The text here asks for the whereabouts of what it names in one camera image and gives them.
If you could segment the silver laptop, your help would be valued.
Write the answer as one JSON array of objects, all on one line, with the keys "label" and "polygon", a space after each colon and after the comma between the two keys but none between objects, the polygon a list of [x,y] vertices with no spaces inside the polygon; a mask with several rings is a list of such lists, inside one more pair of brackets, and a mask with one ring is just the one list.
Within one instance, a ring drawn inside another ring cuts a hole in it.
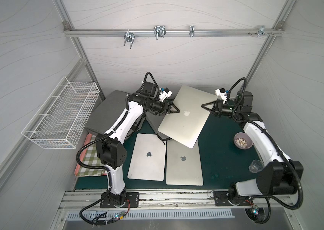
[{"label": "silver laptop", "polygon": [[129,179],[163,181],[166,144],[157,135],[138,134],[127,177]]},{"label": "silver laptop", "polygon": [[188,148],[174,140],[167,142],[166,184],[204,185],[198,142],[193,148]]},{"label": "silver laptop", "polygon": [[173,101],[180,112],[167,114],[158,131],[193,148],[210,114],[202,105],[216,100],[214,94],[183,85]]}]

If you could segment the grey laptop sleeve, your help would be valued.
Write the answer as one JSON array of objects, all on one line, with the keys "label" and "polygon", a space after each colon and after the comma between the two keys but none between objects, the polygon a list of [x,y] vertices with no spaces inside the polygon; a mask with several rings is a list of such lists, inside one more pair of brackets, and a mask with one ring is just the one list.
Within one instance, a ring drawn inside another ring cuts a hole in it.
[{"label": "grey laptop sleeve", "polygon": [[149,125],[151,126],[151,128],[153,129],[153,131],[155,132],[155,134],[157,135],[159,140],[168,141],[168,140],[171,140],[171,138],[158,131],[158,128],[159,128],[160,124],[162,123],[164,117],[165,117],[165,115],[159,116],[159,115],[154,115],[151,112],[146,113],[146,120],[148,121]]},{"label": "grey laptop sleeve", "polygon": [[128,93],[113,91],[106,99],[90,114],[85,129],[92,135],[104,134],[109,130],[126,108]]}]

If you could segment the grey laptop sleeve front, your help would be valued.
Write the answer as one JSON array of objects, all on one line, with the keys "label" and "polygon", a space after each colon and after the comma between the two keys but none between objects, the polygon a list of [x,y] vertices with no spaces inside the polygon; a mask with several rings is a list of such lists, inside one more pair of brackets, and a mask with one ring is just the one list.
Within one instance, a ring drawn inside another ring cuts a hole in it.
[{"label": "grey laptop sleeve front", "polygon": [[126,108],[128,93],[113,91],[106,99],[90,114],[85,129],[92,135],[104,134],[109,130]]}]

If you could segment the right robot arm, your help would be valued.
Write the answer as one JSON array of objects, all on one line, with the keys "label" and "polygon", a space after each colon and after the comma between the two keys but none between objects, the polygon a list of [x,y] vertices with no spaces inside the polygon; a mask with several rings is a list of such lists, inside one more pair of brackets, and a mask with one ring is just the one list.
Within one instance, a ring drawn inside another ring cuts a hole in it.
[{"label": "right robot arm", "polygon": [[228,197],[232,201],[249,196],[273,199],[287,209],[299,209],[304,201],[301,184],[303,165],[282,151],[262,118],[252,112],[252,93],[239,91],[232,102],[229,102],[230,91],[221,88],[215,94],[217,99],[202,104],[202,108],[216,117],[225,116],[240,124],[263,164],[256,178],[231,185]]}]

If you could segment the grey laptop sleeve back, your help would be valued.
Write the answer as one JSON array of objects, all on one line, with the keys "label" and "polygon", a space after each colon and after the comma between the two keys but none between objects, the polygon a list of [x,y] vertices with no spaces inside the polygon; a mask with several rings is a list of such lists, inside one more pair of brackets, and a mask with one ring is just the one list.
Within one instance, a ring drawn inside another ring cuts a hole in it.
[{"label": "grey laptop sleeve back", "polygon": [[164,117],[165,117],[165,115],[159,116],[159,115],[154,115],[151,112],[146,113],[146,120],[148,121],[149,125],[151,126],[151,128],[153,129],[153,131],[155,132],[155,134],[157,135],[159,140],[168,141],[168,140],[171,140],[171,138],[158,131],[158,128],[159,128],[160,124],[162,123]]}]

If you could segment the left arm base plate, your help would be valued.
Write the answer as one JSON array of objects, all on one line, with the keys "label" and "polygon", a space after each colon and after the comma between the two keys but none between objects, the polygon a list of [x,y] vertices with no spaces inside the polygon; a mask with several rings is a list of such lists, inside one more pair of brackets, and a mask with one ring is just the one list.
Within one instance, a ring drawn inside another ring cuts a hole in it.
[{"label": "left arm base plate", "polygon": [[100,202],[100,208],[137,208],[140,194],[138,192],[123,191],[119,195],[110,193]]}]

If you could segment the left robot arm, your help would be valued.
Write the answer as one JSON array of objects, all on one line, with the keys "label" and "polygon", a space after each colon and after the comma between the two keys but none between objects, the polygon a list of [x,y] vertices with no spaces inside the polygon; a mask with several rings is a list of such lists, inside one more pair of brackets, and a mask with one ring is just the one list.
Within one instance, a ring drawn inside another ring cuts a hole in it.
[{"label": "left robot arm", "polygon": [[[104,134],[98,134],[94,141],[78,150],[76,154],[77,164],[86,169],[104,170],[108,182],[107,191],[102,194],[101,198],[80,210],[79,215],[83,221],[92,226],[103,226],[115,223],[128,214],[128,211],[122,211],[107,220],[106,214],[100,214],[93,219],[89,219],[83,215],[83,212],[104,201],[117,208],[124,205],[128,209],[131,208],[123,178],[122,166],[127,157],[127,151],[123,143],[136,120],[146,112],[158,116],[179,113],[178,107],[171,100],[168,100],[171,95],[172,92],[168,88],[161,88],[157,83],[144,80],[136,92],[126,96],[126,107],[116,122]],[[100,165],[88,165],[80,159],[81,153],[93,144],[96,145],[97,157],[101,161]]]}]

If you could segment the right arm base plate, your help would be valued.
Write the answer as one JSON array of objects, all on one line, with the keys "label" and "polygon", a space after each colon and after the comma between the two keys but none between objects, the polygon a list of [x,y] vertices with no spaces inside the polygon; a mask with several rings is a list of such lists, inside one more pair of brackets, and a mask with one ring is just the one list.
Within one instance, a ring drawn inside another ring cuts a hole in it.
[{"label": "right arm base plate", "polygon": [[218,207],[251,206],[253,204],[251,197],[249,196],[230,197],[228,191],[211,190],[209,192],[209,197],[214,200],[215,206]]}]

